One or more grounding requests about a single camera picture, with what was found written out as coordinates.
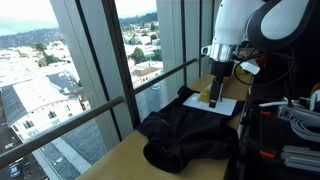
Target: cable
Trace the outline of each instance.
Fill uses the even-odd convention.
[[[284,78],[285,76],[287,76],[287,75],[291,72],[292,68],[294,67],[294,64],[295,64],[295,61],[296,61],[295,53],[294,53],[294,51],[293,51],[293,49],[292,49],[291,47],[289,47],[289,50],[291,51],[291,55],[292,55],[291,57],[288,56],[288,55],[286,55],[286,54],[279,54],[279,53],[274,53],[273,51],[266,51],[266,52],[264,52],[264,53],[260,53],[260,54],[254,55],[254,56],[249,56],[249,57],[247,57],[247,58],[244,58],[244,59],[240,60],[240,62],[234,67],[234,69],[233,69],[233,74],[234,74],[235,78],[236,78],[239,82],[241,82],[242,84],[252,86],[253,84],[251,84],[251,83],[246,83],[246,82],[242,81],[242,80],[239,78],[239,76],[237,75],[237,73],[236,73],[237,68],[238,68],[243,62],[250,61],[250,60],[253,59],[253,58],[265,56],[265,55],[267,55],[267,54],[269,54],[269,53],[271,53],[271,52],[272,52],[273,54],[275,54],[275,55],[282,56],[283,59],[292,59],[292,62],[290,63],[290,66],[289,66],[288,70],[287,70],[283,75],[281,75],[280,77],[278,77],[277,79],[275,79],[275,80],[273,80],[273,81],[271,81],[271,82],[264,83],[264,84],[254,84],[254,85],[255,85],[255,86],[269,86],[269,85],[271,85],[271,84],[274,84],[274,83],[276,83],[277,81],[279,81],[279,80],[281,80],[282,78]]]
[[[320,121],[319,119],[312,119],[312,118],[292,118],[290,120],[291,128],[293,132],[295,132],[299,137],[320,143],[320,134],[316,132],[312,132],[309,130],[309,127],[313,128],[320,128]]]

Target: white building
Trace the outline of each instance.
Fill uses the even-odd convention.
[[[8,126],[22,142],[81,113],[76,96],[62,95],[48,78],[34,79],[1,93]]]

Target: black cable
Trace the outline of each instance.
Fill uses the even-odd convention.
[[[271,82],[265,83],[265,84],[254,84],[255,86],[269,86],[269,85],[274,84],[274,83],[276,83],[277,81],[281,80],[282,78],[284,78],[286,75],[288,75],[288,74],[291,72],[292,68],[294,67],[296,58],[295,58],[295,53],[294,53],[293,49],[292,49],[291,47],[289,47],[289,50],[291,51],[291,54],[292,54],[291,57],[288,57],[286,54],[273,53],[273,54],[275,54],[275,55],[282,56],[284,59],[292,59],[292,62],[291,62],[291,64],[290,64],[290,66],[289,66],[289,69],[288,69],[282,76],[280,76],[279,78],[277,78],[277,79],[275,79],[275,80],[273,80],[273,81],[271,81]],[[236,73],[237,68],[238,68],[242,63],[244,63],[244,62],[250,61],[251,59],[253,59],[253,58],[255,58],[255,57],[261,57],[261,56],[267,55],[267,54],[269,54],[269,53],[271,53],[271,52],[272,52],[272,51],[267,51],[267,52],[260,53],[260,54],[257,54],[257,55],[255,55],[255,56],[249,56],[249,57],[247,57],[247,58],[244,58],[244,59],[240,60],[240,62],[239,62],[239,63],[234,67],[234,69],[233,69],[234,77],[235,77],[239,82],[241,82],[242,84],[252,86],[252,85],[253,85],[252,83],[246,83],[246,82],[242,81],[242,80],[239,78],[239,76],[238,76],[237,73]]]

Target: sky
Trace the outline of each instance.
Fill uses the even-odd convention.
[[[115,0],[120,18],[156,11],[156,0]],[[0,0],[0,36],[58,27],[49,0]]]

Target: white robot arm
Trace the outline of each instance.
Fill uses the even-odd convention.
[[[215,75],[210,107],[220,99],[223,78],[230,76],[233,57],[249,41],[260,50],[276,50],[292,43],[304,30],[316,0],[223,0],[220,4],[212,45],[202,54],[212,59]]]

